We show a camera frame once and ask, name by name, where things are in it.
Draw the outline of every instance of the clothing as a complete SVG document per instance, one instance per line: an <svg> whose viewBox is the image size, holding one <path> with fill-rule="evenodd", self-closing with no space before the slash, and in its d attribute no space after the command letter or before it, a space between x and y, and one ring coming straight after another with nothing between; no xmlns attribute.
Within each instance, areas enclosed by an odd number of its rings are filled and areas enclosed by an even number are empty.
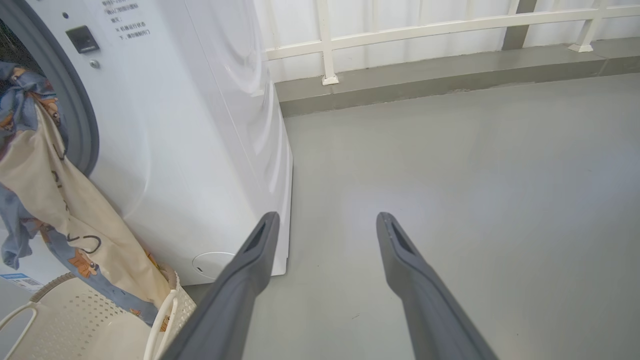
<svg viewBox="0 0 640 360"><path fill-rule="evenodd" d="M153 324L170 291L166 279L98 189L66 158L64 118L56 122L54 108L44 107L43 96L28 90L41 83L17 88L23 76L39 75L12 65L9 81L16 86L0 99L0 116L11 116L3 118L9 120L2 123L0 151L0 214L9 230L4 263L18 268L18 259L31 254L29 239L40 231L49 250L78 278ZM54 101L45 104L57 102L54 93L47 96Z"/></svg>

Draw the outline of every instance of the washing machine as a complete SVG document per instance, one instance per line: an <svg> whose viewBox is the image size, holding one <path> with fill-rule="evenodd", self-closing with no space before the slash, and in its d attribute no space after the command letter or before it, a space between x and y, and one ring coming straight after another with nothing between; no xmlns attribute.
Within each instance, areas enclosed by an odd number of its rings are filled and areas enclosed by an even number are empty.
<svg viewBox="0 0 640 360"><path fill-rule="evenodd" d="M293 156L251 0L3 0L0 20L58 94L68 158L182 284L213 282L268 211L286 272ZM67 272L30 244L0 273Z"/></svg>

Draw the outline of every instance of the wall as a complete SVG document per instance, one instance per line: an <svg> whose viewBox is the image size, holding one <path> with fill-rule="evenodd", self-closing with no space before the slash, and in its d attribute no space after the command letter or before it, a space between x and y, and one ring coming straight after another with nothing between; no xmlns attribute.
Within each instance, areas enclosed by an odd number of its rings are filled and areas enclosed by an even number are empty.
<svg viewBox="0 0 640 360"><path fill-rule="evenodd" d="M268 4L273 5L275 29L269 26ZM424 0L425 23L463 20L465 0ZM538 0L536 10L551 9L553 0ZM593 0L563 0L560 9L587 8ZM274 47L274 33L280 45L319 40L315 0L255 0L264 45ZM373 31L372 0L328 0L332 37ZM378 29L419 25L419 0L378 0ZM640 0L610 0L610 5L640 4ZM475 0L474 17L505 15L509 0ZM533 25L525 47L572 43L582 21ZM505 29L488 29L373 44L333 52L336 72L377 67L444 56L498 51ZM640 37L640 17L605 19L595 39ZM269 68L274 81L287 81L323 75L321 54L308 54L272 60Z"/></svg>

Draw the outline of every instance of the label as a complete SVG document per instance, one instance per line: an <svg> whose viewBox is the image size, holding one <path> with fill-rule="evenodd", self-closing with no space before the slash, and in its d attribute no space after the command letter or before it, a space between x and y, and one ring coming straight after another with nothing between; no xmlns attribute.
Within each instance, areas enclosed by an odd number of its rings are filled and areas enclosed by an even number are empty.
<svg viewBox="0 0 640 360"><path fill-rule="evenodd" d="M84 0L113 42L130 42L151 35L138 0Z"/></svg>
<svg viewBox="0 0 640 360"><path fill-rule="evenodd" d="M5 279L11 281L12 283L20 286L21 288L27 289L32 293L38 292L38 290L42 289L43 284L33 280L32 278L22 274L0 274L0 277L4 277Z"/></svg>

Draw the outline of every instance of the laundry basket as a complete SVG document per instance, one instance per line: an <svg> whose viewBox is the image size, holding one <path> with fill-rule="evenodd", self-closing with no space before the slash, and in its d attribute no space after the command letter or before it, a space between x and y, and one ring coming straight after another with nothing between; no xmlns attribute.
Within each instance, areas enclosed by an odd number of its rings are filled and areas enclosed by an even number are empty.
<svg viewBox="0 0 640 360"><path fill-rule="evenodd" d="M32 313L6 359L157 359L195 308L177 275L175 286L171 280L170 286L172 290L150 328L73 274L63 275L0 322L1 330L23 311ZM160 332L169 311L166 331Z"/></svg>

